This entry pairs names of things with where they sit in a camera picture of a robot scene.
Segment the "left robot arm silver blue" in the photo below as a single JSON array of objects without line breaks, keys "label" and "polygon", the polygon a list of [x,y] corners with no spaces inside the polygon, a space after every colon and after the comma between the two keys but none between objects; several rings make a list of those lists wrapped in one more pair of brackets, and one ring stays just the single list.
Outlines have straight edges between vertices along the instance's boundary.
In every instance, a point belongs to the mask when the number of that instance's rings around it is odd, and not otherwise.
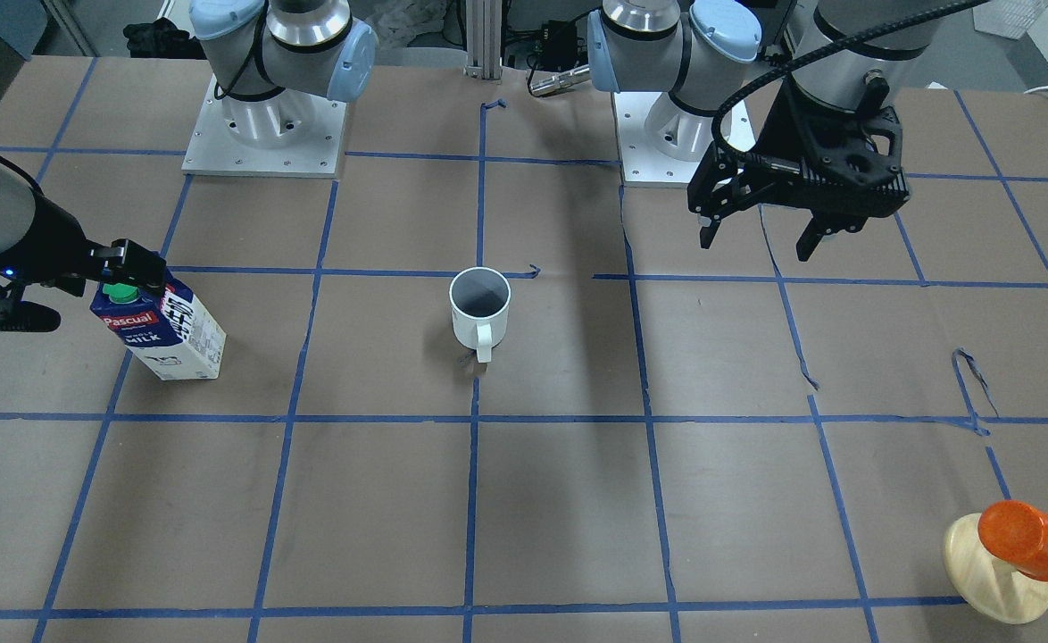
[{"label": "left robot arm silver blue", "polygon": [[763,29],[737,1],[605,1],[586,17],[596,89],[655,91],[670,115],[711,119],[712,140],[687,183],[700,244],[756,205],[810,212],[796,241],[807,261],[820,241],[859,232],[911,199],[893,107],[900,80],[936,31],[935,1],[820,1],[794,50],[777,70],[773,105],[747,150],[720,133],[744,101]]}]

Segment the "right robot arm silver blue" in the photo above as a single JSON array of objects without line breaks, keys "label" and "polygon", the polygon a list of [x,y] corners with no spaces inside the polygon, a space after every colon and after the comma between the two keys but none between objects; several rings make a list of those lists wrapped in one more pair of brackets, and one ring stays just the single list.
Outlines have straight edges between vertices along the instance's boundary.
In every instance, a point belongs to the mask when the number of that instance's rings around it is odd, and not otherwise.
[{"label": "right robot arm silver blue", "polygon": [[[188,146],[193,174],[333,176],[345,110],[368,85],[378,34],[345,1],[194,1],[194,36],[211,65]],[[0,102],[29,61],[47,12],[0,1]],[[128,239],[105,246],[0,155],[0,332],[54,332],[59,313],[27,302],[38,284],[83,296],[88,282],[162,298],[171,281],[160,256]]]}]

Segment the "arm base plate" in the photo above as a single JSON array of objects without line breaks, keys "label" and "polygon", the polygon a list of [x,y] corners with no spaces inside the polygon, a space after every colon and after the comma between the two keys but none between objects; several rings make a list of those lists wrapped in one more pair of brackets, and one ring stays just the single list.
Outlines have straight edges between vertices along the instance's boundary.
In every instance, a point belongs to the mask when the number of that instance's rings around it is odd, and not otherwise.
[{"label": "arm base plate", "polygon": [[686,189],[712,142],[712,118],[680,109],[660,91],[612,95],[623,183]]},{"label": "arm base plate", "polygon": [[184,154],[190,175],[339,178],[349,104],[285,90],[271,99],[215,97],[210,77]]}]

